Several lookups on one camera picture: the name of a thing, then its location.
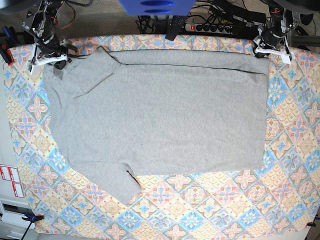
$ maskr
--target patterned tablecloth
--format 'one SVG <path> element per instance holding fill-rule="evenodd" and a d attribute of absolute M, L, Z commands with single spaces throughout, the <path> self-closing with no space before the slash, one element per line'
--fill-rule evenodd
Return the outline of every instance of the patterned tablecloth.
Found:
<path fill-rule="evenodd" d="M 252 51 L 247 40 L 191 35 L 174 42 L 163 35 L 114 35 L 73 43 L 79 55 L 98 46 L 112 52 Z M 142 192 L 123 205 L 66 164 L 48 127 L 42 75 L 26 71 L 31 46 L 11 49 L 15 63 L 3 64 L 8 121 L 25 197 L 45 216 L 36 232 L 114 240 L 235 240 L 305 229 L 320 205 L 320 56 L 292 50 L 291 65 L 270 57 L 262 169 L 140 176 Z"/>

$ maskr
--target folded t-shirt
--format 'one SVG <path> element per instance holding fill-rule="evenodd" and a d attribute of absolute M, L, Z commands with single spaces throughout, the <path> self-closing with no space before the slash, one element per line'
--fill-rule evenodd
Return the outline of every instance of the folded t-shirt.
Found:
<path fill-rule="evenodd" d="M 45 66 L 50 130 L 68 164 L 122 203 L 133 178 L 261 169 L 268 59 L 191 50 Z"/>

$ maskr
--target colorful patterned fabric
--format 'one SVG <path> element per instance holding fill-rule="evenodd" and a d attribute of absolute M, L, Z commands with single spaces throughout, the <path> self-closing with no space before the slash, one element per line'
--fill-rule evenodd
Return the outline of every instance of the colorful patterned fabric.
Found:
<path fill-rule="evenodd" d="M 247 40 L 191 35 L 174 42 L 163 35 L 72 41 L 79 55 L 98 46 L 243 54 L 253 48 Z M 36 232 L 114 240 L 235 240 L 305 229 L 320 206 L 320 56 L 292 50 L 291 65 L 270 56 L 262 169 L 140 176 L 142 192 L 123 205 L 67 165 L 50 134 L 42 75 L 26 71 L 31 46 L 11 49 L 15 63 L 3 64 L 8 121 L 25 198 L 45 216 Z"/>

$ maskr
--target cable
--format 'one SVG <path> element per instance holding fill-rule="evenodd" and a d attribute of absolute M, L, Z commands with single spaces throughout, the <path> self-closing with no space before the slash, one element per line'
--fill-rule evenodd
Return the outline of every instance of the cable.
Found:
<path fill-rule="evenodd" d="M 282 7 L 280 7 L 280 8 L 274 8 L 273 10 L 270 11 L 270 13 L 272 13 L 272 14 L 277 14 L 277 13 L 281 12 L 282 9 L 283 9 Z"/>
<path fill-rule="evenodd" d="M 75 59 L 86 59 L 83 56 L 87 56 L 87 55 L 74 55 L 74 54 L 70 54 L 68 53 L 68 57 L 70 58 L 75 58 Z"/>
<path fill-rule="evenodd" d="M 70 0 L 65 0 L 65 2 L 69 3 L 69 4 L 74 4 L 74 5 L 77 5 L 77 6 L 81 6 L 81 7 L 89 7 L 89 6 L 92 5 L 94 0 L 89 0 L 89 2 L 87 4 L 83 4 L 83 3 L 75 2 L 75 1 L 70 1 Z"/>
<path fill-rule="evenodd" d="M 150 22 L 152 21 L 150 16 L 137 16 L 138 20 L 135 21 L 135 24 L 137 25 L 137 28 L 139 29 L 140 34 L 154 34 L 156 31 L 156 26 L 152 22 L 152 25 L 150 25 Z"/>
<path fill-rule="evenodd" d="M 190 15 L 190 16 L 187 16 L 186 18 L 187 18 L 187 19 L 189 19 L 189 18 L 193 18 L 193 17 L 199 17 L 199 18 L 202 18 L 204 21 L 206 21 L 206 20 L 207 20 L 207 19 L 205 19 L 203 16 L 198 15 L 198 14 Z"/>
<path fill-rule="evenodd" d="M 212 8 L 213 6 L 212 5 L 197 5 L 197 6 L 194 6 L 192 9 L 197 9 L 197 8 L 201 8 L 201 7 L 210 7 L 210 8 Z"/>
<path fill-rule="evenodd" d="M 58 19 L 56 19 L 55 17 L 50 16 L 50 18 L 52 18 L 53 20 L 55 20 L 55 23 L 53 23 L 53 25 L 54 25 L 54 26 L 55 26 L 55 25 L 57 25 L 57 24 L 59 23 Z"/>
<path fill-rule="evenodd" d="M 303 18 L 300 18 L 300 21 L 298 22 L 297 27 L 299 27 L 299 26 L 300 26 L 300 24 L 301 24 L 302 20 L 303 20 L 303 19 L 305 19 L 305 17 L 306 17 L 306 16 L 308 16 L 308 15 L 304 15 L 304 16 L 303 16 Z"/>
<path fill-rule="evenodd" d="M 245 5 L 245 1 L 244 0 L 242 0 L 242 3 L 243 3 L 243 6 L 244 6 L 245 10 L 249 11 L 248 8 Z"/>
<path fill-rule="evenodd" d="M 195 3 L 207 3 L 207 4 L 212 4 L 212 1 L 197 0 Z"/>
<path fill-rule="evenodd" d="M 73 6 L 71 6 L 69 3 L 67 3 L 66 1 L 65 1 L 65 4 L 67 4 L 70 8 L 72 8 L 72 10 L 73 10 L 73 18 L 72 18 L 72 20 L 71 20 L 68 24 L 66 24 L 65 26 L 57 27 L 56 29 L 66 29 L 67 27 L 69 27 L 69 26 L 73 23 L 73 21 L 74 21 L 75 18 L 76 18 L 76 10 L 75 10 L 75 8 L 74 8 Z"/>
<path fill-rule="evenodd" d="M 316 22 L 315 22 L 315 20 L 313 18 L 312 18 L 312 22 L 314 24 L 314 34 L 313 34 L 313 36 L 316 36 L 317 35 L 317 25 L 316 25 Z"/>

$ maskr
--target clamp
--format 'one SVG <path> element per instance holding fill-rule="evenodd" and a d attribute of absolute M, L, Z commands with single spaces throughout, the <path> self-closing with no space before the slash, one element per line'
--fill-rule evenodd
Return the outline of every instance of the clamp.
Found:
<path fill-rule="evenodd" d="M 3 57 L 8 66 L 14 64 L 14 57 L 12 56 L 10 49 L 8 49 L 5 44 L 0 45 L 0 55 Z"/>
<path fill-rule="evenodd" d="M 35 215 L 26 214 L 26 213 L 25 213 L 24 215 L 25 215 L 26 217 L 22 217 L 22 219 L 25 220 L 25 221 L 30 221 L 30 224 L 29 224 L 29 226 L 27 227 L 27 229 L 25 230 L 25 232 L 24 232 L 21 240 L 23 240 L 23 239 L 25 238 L 25 235 L 27 234 L 27 232 L 28 232 L 31 224 L 33 224 L 33 223 L 35 223 L 35 222 L 37 222 L 37 221 L 40 221 L 40 220 L 42 220 L 42 219 L 45 218 L 43 215 L 37 215 L 37 216 L 35 216 Z"/>

